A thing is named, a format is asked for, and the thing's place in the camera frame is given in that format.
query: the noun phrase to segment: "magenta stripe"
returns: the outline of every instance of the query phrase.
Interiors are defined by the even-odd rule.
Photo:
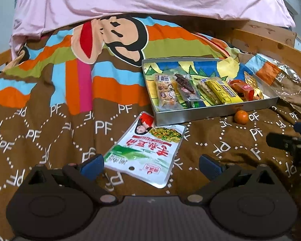
[[[92,110],[92,69],[77,59],[80,112]]]

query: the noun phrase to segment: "pink sheet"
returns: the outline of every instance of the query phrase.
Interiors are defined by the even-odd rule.
[[[111,14],[137,12],[255,20],[295,27],[283,0],[18,0],[10,39],[12,56],[26,37]]]

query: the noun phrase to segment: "packaged snack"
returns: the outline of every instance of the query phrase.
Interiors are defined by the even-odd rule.
[[[217,79],[216,77],[214,79],[205,78],[201,79],[201,83],[209,86],[223,104],[243,102],[236,92],[221,79]]]
[[[193,86],[190,75],[175,74],[174,79],[177,83],[177,89],[184,101],[203,101],[201,95]]]
[[[158,108],[163,110],[177,109],[179,103],[169,75],[155,74],[154,81],[158,96]]]
[[[104,156],[105,168],[164,188],[185,131],[184,125],[155,127],[154,117],[142,112]]]
[[[213,90],[209,86],[207,86],[207,84],[205,82],[202,82],[200,80],[197,86],[200,89],[201,95],[212,106],[214,106],[214,105],[221,105],[222,104],[222,102],[219,100],[219,98],[216,96],[216,94],[213,92]]]
[[[252,77],[250,74],[248,74],[246,71],[244,72],[244,78],[245,78],[245,82],[249,85],[251,85],[251,87],[254,89],[254,96],[253,99],[254,100],[263,100],[264,96],[263,93],[261,91],[261,89],[259,88],[257,81],[254,77]]]
[[[229,82],[230,87],[237,92],[242,100],[254,100],[254,89],[247,83],[241,80],[232,80]]]

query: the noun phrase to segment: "yellow snack wrapper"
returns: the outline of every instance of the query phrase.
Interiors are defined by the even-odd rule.
[[[263,94],[261,89],[259,88],[257,81],[255,78],[253,78],[250,74],[248,74],[246,71],[244,72],[244,78],[245,82],[249,84],[254,89],[254,100],[263,100]]]
[[[223,104],[240,103],[243,100],[237,95],[237,93],[225,82],[220,79],[201,79],[201,82],[205,82]]]

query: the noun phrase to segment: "green stripe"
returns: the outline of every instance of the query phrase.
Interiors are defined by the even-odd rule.
[[[31,70],[23,70],[19,68],[19,66],[16,66],[6,70],[5,73],[7,75],[13,75],[20,78],[26,78],[29,76],[39,78],[42,70],[47,64],[60,64],[66,61],[74,60],[75,58],[76,57],[74,56],[71,47],[61,47],[57,48],[50,57],[38,62]]]
[[[162,39],[149,41],[143,49],[146,59],[166,57],[200,57],[212,55],[214,58],[223,57],[219,52],[214,51],[209,45],[204,45],[199,40]]]

